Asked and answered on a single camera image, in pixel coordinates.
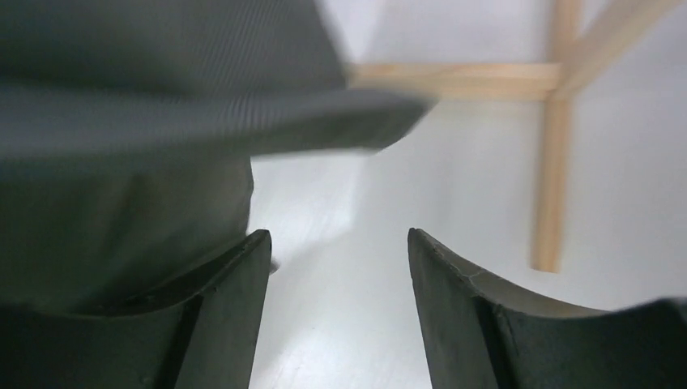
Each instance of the wooden beam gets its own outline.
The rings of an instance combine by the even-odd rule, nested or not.
[[[553,17],[551,57],[562,62],[569,55],[578,31],[581,0],[558,0]],[[565,216],[565,182],[572,107],[567,100],[548,98],[544,107],[544,133],[540,188],[532,268],[558,272]]]
[[[612,0],[565,58],[554,96],[574,95],[620,57],[649,27],[683,0]]]
[[[558,85],[560,65],[386,63],[352,68],[352,86],[413,90],[441,98],[543,101]]]

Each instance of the wooden frame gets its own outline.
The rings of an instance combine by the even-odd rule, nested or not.
[[[557,0],[551,62],[354,66],[353,86],[411,89],[441,98],[543,101],[544,132],[531,266],[558,272],[572,99],[682,0],[612,0],[576,39],[582,0]]]

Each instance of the light wood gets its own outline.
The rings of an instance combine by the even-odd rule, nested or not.
[[[621,56],[648,28],[683,0],[613,0],[575,43],[565,60],[561,86],[564,99],[587,86]]]
[[[407,89],[447,99],[545,100],[560,65],[387,63],[352,68],[352,86]]]
[[[579,29],[581,0],[558,0],[553,17],[551,57],[564,62],[570,55]],[[565,216],[565,183],[572,107],[567,100],[549,97],[544,107],[544,131],[540,166],[540,188],[532,268],[559,272]]]

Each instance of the white surface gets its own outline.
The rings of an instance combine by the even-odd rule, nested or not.
[[[549,0],[326,0],[355,61],[541,61]],[[586,20],[605,1],[588,0]],[[255,163],[251,228],[282,268],[253,389],[429,388],[410,227],[525,288],[614,309],[687,295],[687,6],[579,98],[561,274],[528,268],[535,103],[441,103],[376,156]]]

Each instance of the white floor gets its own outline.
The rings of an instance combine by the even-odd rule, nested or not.
[[[545,60],[552,1],[320,0],[351,62]],[[585,24],[607,0],[586,0]],[[687,296],[687,4],[577,100],[562,269],[528,267],[541,105],[441,103],[375,156],[258,160],[272,232],[252,389],[430,388],[411,227],[538,293],[600,309]]]
[[[406,254],[408,228],[441,228],[449,193],[435,174],[450,156],[427,130],[371,157],[255,164],[252,225],[272,231],[282,267],[253,389],[431,387]]]

